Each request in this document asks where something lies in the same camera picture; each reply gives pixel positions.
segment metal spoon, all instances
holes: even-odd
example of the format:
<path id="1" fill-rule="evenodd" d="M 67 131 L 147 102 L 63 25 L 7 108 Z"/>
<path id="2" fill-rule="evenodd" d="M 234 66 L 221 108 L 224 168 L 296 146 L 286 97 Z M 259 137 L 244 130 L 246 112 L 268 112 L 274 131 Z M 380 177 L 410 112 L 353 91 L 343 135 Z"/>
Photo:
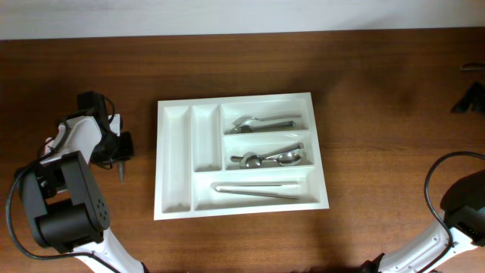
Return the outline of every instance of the metal spoon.
<path id="1" fill-rule="evenodd" d="M 256 117 L 251 117 L 251 116 L 242 116 L 241 118 L 236 119 L 233 122 L 234 127 L 241 127 L 243 125 L 247 125 L 251 121 L 275 121 L 278 119 L 287 119 L 287 118 L 301 118 L 301 115 L 280 115 L 276 117 L 270 117 L 270 118 L 256 118 Z"/>
<path id="2" fill-rule="evenodd" d="M 259 155 L 255 152 L 247 152 L 239 161 L 240 168 L 257 168 L 261 165 Z"/>
<path id="3" fill-rule="evenodd" d="M 296 152 L 285 152 L 273 160 L 283 167 L 291 167 L 300 163 L 302 156 Z"/>
<path id="4" fill-rule="evenodd" d="M 296 123 L 295 121 L 285 121 L 285 122 L 280 122 L 276 124 L 269 124 L 269 125 L 264 125 L 264 126 L 251 126 L 251 125 L 242 125 L 239 127 L 233 128 L 230 133 L 254 133 L 258 131 L 263 131 L 263 130 L 273 130 L 273 129 L 279 129 L 279 128 L 285 128 L 285 127 L 295 127 Z"/>

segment spoon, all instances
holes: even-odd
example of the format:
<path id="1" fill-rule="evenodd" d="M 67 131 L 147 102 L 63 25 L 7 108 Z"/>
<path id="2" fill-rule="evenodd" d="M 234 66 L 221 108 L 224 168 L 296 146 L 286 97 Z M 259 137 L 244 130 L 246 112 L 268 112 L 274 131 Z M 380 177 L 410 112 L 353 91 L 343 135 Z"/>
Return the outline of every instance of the spoon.
<path id="1" fill-rule="evenodd" d="M 295 121 L 285 121 L 285 122 L 269 124 L 269 125 L 264 125 L 259 127 L 251 126 L 251 125 L 242 125 L 242 126 L 233 128 L 230 131 L 230 133 L 254 133 L 262 130 L 272 130 L 272 129 L 295 127 L 295 126 L 296 126 Z"/>
<path id="2" fill-rule="evenodd" d="M 279 119 L 286 119 L 286 118 L 301 118 L 301 115 L 281 115 L 271 118 L 256 118 L 251 116 L 242 116 L 241 118 L 236 119 L 233 122 L 234 127 L 241 127 L 243 125 L 247 125 L 251 121 L 275 121 Z"/>
<path id="3" fill-rule="evenodd" d="M 280 163 L 283 167 L 291 167 L 300 163 L 302 156 L 296 152 L 285 152 L 273 160 Z"/>

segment metal tongs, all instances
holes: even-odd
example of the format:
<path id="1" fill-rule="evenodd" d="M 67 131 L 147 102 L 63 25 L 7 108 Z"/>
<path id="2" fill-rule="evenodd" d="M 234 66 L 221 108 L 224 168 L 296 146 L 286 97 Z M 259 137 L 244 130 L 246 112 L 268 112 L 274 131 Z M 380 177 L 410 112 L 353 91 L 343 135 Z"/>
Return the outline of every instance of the metal tongs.
<path id="1" fill-rule="evenodd" d="M 223 182 L 213 183 L 211 187 L 218 193 L 232 193 L 249 196 L 273 197 L 282 199 L 300 199 L 298 196 L 288 196 L 279 193 L 264 193 L 246 190 L 231 190 L 231 188 L 247 187 L 298 187 L 298 182 Z"/>
<path id="2" fill-rule="evenodd" d="M 234 128 L 232 128 L 229 133 L 254 133 L 263 130 L 295 127 L 296 122 L 289 119 L 301 117 L 301 115 L 286 115 L 271 118 L 255 118 L 251 116 L 243 116 L 233 122 Z"/>

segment white wall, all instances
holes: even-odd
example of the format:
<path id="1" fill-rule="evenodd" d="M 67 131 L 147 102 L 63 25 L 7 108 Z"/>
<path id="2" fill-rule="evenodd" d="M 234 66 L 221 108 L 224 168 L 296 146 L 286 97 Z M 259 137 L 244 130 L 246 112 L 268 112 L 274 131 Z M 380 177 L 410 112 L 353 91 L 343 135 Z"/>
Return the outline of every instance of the white wall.
<path id="1" fill-rule="evenodd" d="M 0 39 L 485 26 L 484 0 L 0 0 Z"/>

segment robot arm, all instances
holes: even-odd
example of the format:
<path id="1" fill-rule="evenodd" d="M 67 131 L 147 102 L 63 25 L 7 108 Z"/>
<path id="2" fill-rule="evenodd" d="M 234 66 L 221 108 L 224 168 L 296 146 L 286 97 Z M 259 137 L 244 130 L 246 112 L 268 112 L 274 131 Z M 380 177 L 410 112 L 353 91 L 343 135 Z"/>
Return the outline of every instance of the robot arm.
<path id="1" fill-rule="evenodd" d="M 449 243 L 445 229 L 435 221 L 400 250 L 366 261 L 361 273 L 428 273 L 452 257 L 485 246 L 485 170 L 457 181 L 441 202 L 441 218 L 453 235 L 454 246 L 433 266 L 423 270 Z"/>
<path id="2" fill-rule="evenodd" d="M 89 162 L 113 168 L 133 156 L 130 134 L 121 133 L 120 115 L 107 115 L 104 100 L 96 93 L 78 96 L 79 110 L 59 125 L 45 151 L 58 149 L 23 176 L 20 197 L 40 246 L 59 253 L 91 253 L 119 272 L 148 272 L 113 235 L 108 204 L 89 170 Z M 63 191 L 69 191 L 69 199 L 46 202 Z M 93 257 L 76 258 L 95 272 L 113 271 Z"/>

